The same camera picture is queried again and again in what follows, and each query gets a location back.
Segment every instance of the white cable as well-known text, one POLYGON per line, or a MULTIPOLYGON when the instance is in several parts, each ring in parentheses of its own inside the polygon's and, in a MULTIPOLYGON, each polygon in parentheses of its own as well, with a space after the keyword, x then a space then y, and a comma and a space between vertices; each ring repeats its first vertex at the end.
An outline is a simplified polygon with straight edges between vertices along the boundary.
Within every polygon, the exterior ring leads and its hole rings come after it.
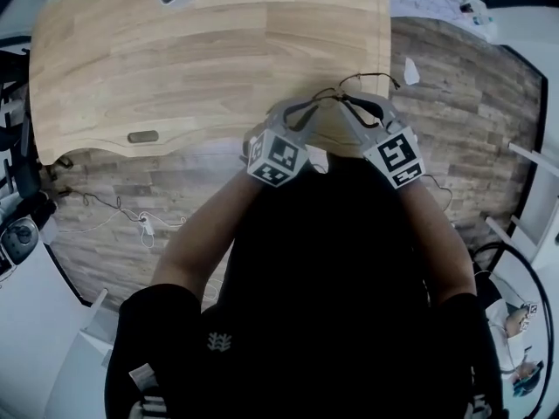
POLYGON ((215 279, 215 278, 210 278, 210 279, 208 279, 208 284, 206 284, 206 287, 208 287, 208 286, 211 287, 213 290, 216 291, 216 294, 213 296, 213 298, 210 298, 209 296, 206 296, 206 295, 204 294, 204 298, 208 299, 208 301, 214 301, 214 300, 216 300, 217 297, 219 296, 219 292, 220 292, 220 291, 216 288, 216 286, 210 284, 210 281, 217 281, 217 282, 218 282, 219 284, 221 284, 221 285, 223 285, 224 282, 223 282, 223 281, 220 281, 219 279, 215 279))
MULTIPOLYGON (((186 217, 181 217, 181 223, 180 224, 172 225, 172 224, 167 223, 164 220, 160 219, 156 215, 151 214, 148 211, 142 211, 138 215, 138 214, 134 213, 132 210, 130 210, 128 208, 120 208, 118 211, 114 212, 105 222, 100 223, 99 225, 97 225, 95 227, 88 228, 87 230, 61 230, 60 233, 62 233, 62 234, 87 233, 88 231, 97 230, 98 228, 100 228, 104 225, 107 225, 107 223, 109 223, 111 220, 113 220, 113 217, 115 217, 117 214, 124 213, 125 211, 127 213, 130 213, 131 215, 135 216, 136 220, 138 220, 138 221, 140 221, 140 219, 145 218, 146 216, 152 216, 154 219, 158 220, 159 222, 163 223, 164 225, 166 225, 170 228, 180 228, 186 223, 186 217)), ((153 234, 148 235, 148 236, 151 236, 151 245, 147 245, 143 240, 143 237, 145 236, 147 229, 146 229, 146 226, 142 223, 142 221, 140 221, 140 224, 141 224, 141 235, 140 235, 141 244, 144 247, 146 247, 148 250, 154 248, 154 246, 155 246, 155 235, 153 235, 153 234)))
POLYGON ((59 231, 59 233, 62 234, 69 234, 69 233, 87 233, 88 231, 93 231, 93 230, 97 230, 98 228, 102 227, 103 225, 107 225, 107 223, 111 222, 113 220, 113 217, 115 217, 117 214, 119 214, 122 211, 122 209, 119 209, 118 211, 114 212, 105 222, 100 223, 99 225, 97 225, 96 227, 93 228, 88 228, 87 230, 61 230, 59 231))

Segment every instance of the white cube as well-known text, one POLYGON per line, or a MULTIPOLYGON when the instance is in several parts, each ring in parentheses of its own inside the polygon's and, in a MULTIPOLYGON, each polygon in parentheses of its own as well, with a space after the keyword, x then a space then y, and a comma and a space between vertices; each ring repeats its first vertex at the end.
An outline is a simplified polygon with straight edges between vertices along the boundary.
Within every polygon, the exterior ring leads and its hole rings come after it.
POLYGON ((418 142, 410 127, 392 134, 364 151, 363 155, 388 178, 394 188, 413 182, 425 173, 418 142))
POLYGON ((292 180, 308 160, 302 146, 266 129, 251 145, 248 174, 274 187, 292 180))

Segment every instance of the paper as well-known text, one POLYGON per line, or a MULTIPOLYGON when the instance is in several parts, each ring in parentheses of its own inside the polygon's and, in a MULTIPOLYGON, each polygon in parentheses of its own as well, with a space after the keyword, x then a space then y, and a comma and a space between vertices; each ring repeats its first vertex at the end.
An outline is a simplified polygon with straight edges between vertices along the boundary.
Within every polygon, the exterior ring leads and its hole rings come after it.
POLYGON ((408 86, 413 86, 419 82, 418 68, 410 58, 405 59, 404 80, 408 86))

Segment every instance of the power adapter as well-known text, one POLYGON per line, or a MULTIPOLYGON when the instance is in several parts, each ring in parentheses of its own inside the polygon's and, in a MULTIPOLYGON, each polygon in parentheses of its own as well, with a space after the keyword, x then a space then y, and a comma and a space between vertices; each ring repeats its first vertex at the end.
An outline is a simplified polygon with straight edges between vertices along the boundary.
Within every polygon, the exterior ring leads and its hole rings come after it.
POLYGON ((154 236, 155 235, 154 227, 151 225, 151 222, 149 221, 149 219, 144 215, 144 216, 141 216, 139 220, 141 222, 142 228, 144 229, 144 232, 148 236, 154 236))

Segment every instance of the white object on floor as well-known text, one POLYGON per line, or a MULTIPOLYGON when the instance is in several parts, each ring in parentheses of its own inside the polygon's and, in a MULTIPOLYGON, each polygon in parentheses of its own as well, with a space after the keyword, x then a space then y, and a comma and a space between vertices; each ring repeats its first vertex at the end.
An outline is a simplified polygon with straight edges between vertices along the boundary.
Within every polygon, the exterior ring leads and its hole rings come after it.
POLYGON ((410 59, 405 59, 404 80, 408 86, 413 86, 419 82, 419 72, 416 63, 410 59))
POLYGON ((43 229, 38 233, 39 238, 44 244, 50 245, 51 242, 56 238, 59 233, 59 226, 56 221, 51 216, 49 220, 46 221, 43 229))

